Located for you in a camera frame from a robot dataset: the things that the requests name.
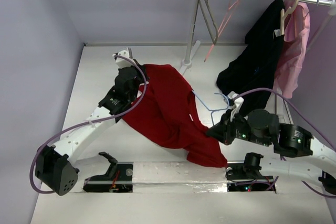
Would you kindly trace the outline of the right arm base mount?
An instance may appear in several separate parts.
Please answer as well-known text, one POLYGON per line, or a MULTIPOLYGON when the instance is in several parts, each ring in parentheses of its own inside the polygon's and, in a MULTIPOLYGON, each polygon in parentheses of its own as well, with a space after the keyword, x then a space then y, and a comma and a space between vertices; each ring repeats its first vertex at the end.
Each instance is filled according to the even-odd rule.
POLYGON ((254 191, 275 193, 277 177, 264 176, 260 173, 262 159, 261 154, 247 153, 243 162, 229 163, 225 169, 227 191, 229 193, 254 191))

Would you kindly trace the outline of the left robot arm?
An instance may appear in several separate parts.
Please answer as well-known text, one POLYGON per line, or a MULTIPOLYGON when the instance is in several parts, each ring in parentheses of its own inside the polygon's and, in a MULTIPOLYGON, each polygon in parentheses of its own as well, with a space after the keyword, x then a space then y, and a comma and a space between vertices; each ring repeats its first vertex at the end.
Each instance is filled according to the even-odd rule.
POLYGON ((29 179, 41 180, 49 187, 48 194, 63 196, 70 192, 78 180, 75 162, 79 156, 105 130, 136 108, 143 99, 138 96, 139 86, 147 80, 142 65, 120 68, 114 86, 86 121, 63 130, 39 147, 29 179))

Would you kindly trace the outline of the red t shirt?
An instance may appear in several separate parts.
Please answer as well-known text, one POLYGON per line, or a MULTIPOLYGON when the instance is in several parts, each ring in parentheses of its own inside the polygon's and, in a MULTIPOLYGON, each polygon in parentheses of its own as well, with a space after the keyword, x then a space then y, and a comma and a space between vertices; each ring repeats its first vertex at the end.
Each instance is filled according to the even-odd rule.
POLYGON ((186 150, 189 162, 226 167, 218 140, 205 134, 208 128, 199 120, 190 84, 171 65, 145 64, 145 70, 149 83, 140 88, 144 97, 123 120, 161 147, 186 150))

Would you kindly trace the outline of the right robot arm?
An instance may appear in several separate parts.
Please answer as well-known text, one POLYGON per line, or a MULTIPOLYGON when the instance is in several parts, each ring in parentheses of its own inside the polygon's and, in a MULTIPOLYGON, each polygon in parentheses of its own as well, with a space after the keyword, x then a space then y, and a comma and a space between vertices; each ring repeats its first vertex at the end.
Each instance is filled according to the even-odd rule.
POLYGON ((276 114, 256 109, 243 117, 228 110, 206 134, 224 145, 242 140, 272 147, 280 155, 279 159, 270 159, 259 153, 246 153, 243 163, 226 170, 228 180, 242 184, 266 176, 284 176, 321 186, 329 198, 335 198, 335 151, 304 128, 280 123, 276 114))

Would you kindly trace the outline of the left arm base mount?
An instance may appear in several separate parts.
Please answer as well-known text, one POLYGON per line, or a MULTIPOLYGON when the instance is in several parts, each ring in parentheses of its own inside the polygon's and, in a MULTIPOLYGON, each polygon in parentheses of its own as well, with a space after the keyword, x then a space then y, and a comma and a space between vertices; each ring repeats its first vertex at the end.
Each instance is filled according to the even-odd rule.
POLYGON ((83 190, 87 193, 132 193, 133 163, 119 163, 106 152, 98 155, 105 158, 109 166, 104 174, 86 178, 83 190))

